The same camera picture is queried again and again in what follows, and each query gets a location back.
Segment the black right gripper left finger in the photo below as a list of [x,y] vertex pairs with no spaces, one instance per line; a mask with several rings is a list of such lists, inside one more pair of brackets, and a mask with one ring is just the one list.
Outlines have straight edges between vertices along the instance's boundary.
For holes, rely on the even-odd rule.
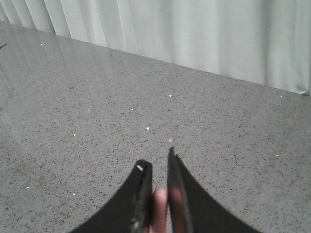
[[151,224],[152,165],[136,161],[114,196],[73,233],[147,233]]

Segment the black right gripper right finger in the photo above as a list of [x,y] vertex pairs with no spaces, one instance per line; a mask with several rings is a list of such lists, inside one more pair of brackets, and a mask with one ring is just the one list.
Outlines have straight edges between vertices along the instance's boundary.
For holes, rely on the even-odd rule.
[[181,159],[168,154],[168,203],[174,233],[257,233],[220,205],[191,175]]

